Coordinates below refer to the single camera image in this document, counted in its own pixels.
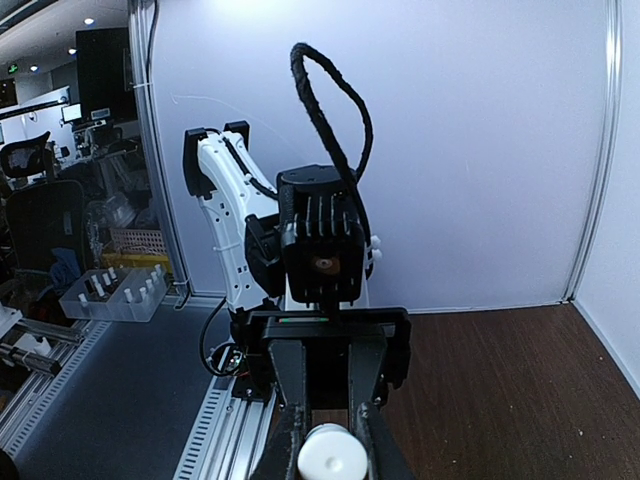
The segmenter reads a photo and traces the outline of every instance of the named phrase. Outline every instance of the ceiling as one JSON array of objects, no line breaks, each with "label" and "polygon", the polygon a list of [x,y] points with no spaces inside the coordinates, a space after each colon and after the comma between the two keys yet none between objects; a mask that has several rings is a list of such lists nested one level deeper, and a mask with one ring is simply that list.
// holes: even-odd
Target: ceiling
[{"label": "ceiling", "polygon": [[[91,26],[85,18],[93,18]],[[17,63],[13,77],[39,75],[73,61],[68,50],[75,46],[77,30],[125,27],[127,0],[58,0],[0,35],[0,78]],[[31,65],[38,65],[34,74]]]}]

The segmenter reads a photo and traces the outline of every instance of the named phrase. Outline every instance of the dark wood surface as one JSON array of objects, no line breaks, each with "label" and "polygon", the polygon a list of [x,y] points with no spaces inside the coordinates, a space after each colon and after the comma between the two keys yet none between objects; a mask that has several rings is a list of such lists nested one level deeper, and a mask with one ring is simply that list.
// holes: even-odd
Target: dark wood surface
[{"label": "dark wood surface", "polygon": [[573,306],[412,323],[383,414],[417,478],[640,479],[640,401]]}]

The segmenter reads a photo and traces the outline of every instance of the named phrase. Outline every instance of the white cap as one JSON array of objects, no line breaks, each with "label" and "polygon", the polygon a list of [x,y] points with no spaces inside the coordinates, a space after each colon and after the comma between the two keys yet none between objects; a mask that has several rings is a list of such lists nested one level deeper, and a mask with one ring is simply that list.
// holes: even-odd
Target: white cap
[{"label": "white cap", "polygon": [[298,454],[304,480],[362,480],[367,468],[367,452],[360,441],[333,423],[311,430]]}]

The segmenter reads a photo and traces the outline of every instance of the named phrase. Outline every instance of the chair backrest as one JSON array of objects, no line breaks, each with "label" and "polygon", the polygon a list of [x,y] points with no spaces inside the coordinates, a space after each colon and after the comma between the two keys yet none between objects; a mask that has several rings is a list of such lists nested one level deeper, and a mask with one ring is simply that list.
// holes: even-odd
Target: chair backrest
[{"label": "chair backrest", "polygon": [[51,152],[46,149],[51,132],[5,145],[0,150],[0,167],[8,178],[21,178],[47,170]]},{"label": "chair backrest", "polygon": [[48,272],[56,261],[51,249],[70,248],[85,268],[84,193],[75,180],[42,183],[7,199],[7,225],[18,267]]}]

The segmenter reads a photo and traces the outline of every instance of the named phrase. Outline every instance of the yellow basket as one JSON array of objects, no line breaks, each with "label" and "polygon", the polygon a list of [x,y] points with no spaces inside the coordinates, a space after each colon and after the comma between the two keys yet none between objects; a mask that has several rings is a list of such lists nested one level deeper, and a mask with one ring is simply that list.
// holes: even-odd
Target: yellow basket
[{"label": "yellow basket", "polygon": [[166,255],[142,255],[137,253],[103,253],[102,263],[105,267],[118,268],[125,267],[153,268],[154,265],[162,265],[167,272],[173,273],[171,262]]}]

